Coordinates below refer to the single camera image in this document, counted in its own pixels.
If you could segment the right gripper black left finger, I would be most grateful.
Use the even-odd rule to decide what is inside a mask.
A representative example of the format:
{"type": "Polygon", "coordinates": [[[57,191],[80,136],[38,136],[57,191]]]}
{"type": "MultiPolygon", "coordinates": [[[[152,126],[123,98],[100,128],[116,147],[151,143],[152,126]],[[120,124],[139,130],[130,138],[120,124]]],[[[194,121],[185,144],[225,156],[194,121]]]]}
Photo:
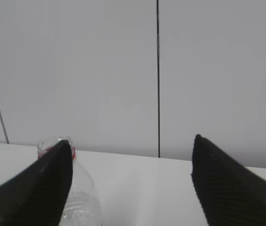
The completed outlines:
{"type": "Polygon", "coordinates": [[[72,175],[71,146],[62,140],[0,185],[0,226],[59,225],[72,175]]]}

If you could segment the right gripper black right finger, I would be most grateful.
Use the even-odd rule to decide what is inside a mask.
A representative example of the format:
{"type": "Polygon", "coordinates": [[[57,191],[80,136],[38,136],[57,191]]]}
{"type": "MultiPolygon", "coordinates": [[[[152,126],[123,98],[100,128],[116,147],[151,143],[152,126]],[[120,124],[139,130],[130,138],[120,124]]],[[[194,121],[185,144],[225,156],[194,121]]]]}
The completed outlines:
{"type": "Polygon", "coordinates": [[[210,226],[266,226],[266,180],[196,135],[192,182],[210,226]]]}

